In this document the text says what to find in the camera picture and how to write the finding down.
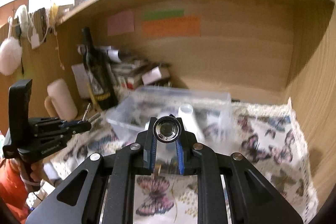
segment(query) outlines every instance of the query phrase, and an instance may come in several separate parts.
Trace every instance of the silver screw head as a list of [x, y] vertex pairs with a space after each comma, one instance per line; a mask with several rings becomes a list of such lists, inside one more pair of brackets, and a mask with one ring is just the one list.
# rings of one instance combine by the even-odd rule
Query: silver screw head
[[232, 157], [235, 160], [242, 160], [243, 159], [243, 155], [241, 153], [233, 153]]
[[141, 145], [138, 144], [138, 143], [132, 143], [131, 144], [131, 149], [132, 150], [138, 150], [140, 147], [141, 147]]
[[98, 153], [93, 153], [90, 156], [90, 160], [92, 161], [99, 160], [99, 158], [100, 158], [100, 155]]
[[201, 150], [203, 148], [203, 145], [201, 143], [194, 143], [193, 148], [195, 150]]

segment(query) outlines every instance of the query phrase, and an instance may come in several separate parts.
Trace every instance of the green sticky note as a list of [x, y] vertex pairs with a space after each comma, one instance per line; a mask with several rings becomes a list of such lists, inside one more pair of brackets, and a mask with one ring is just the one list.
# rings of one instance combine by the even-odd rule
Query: green sticky note
[[158, 19], [165, 19], [171, 17], [183, 17], [184, 10], [161, 10], [161, 11], [150, 11], [145, 12], [142, 15], [143, 21], [150, 21], [150, 20], [158, 20]]

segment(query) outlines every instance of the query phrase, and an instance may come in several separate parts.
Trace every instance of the person's hand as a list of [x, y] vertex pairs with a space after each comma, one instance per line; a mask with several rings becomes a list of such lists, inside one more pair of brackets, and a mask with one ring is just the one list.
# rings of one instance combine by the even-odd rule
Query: person's hand
[[[22, 174], [22, 169], [24, 168], [24, 165], [21, 159], [10, 159], [10, 164], [15, 172], [19, 173], [20, 175]], [[32, 172], [30, 173], [30, 177], [35, 182], [40, 182], [42, 179], [42, 170], [43, 170], [42, 161], [33, 163], [31, 165], [31, 170]]]

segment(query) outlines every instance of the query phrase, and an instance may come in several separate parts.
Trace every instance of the orange sticky note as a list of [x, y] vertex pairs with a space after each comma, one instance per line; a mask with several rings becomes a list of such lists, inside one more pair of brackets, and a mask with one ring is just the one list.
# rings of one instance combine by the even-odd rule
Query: orange sticky note
[[198, 16], [174, 17], [142, 22], [144, 37], [200, 37], [201, 23]]

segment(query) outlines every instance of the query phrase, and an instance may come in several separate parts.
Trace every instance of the wine bottle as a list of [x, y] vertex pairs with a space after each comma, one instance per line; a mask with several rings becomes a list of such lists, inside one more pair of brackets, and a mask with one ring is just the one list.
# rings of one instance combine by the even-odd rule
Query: wine bottle
[[104, 54], [94, 48], [89, 27], [83, 28], [82, 33], [86, 46], [84, 67], [87, 69], [92, 93], [100, 108], [106, 110], [116, 106], [118, 100], [107, 72]]

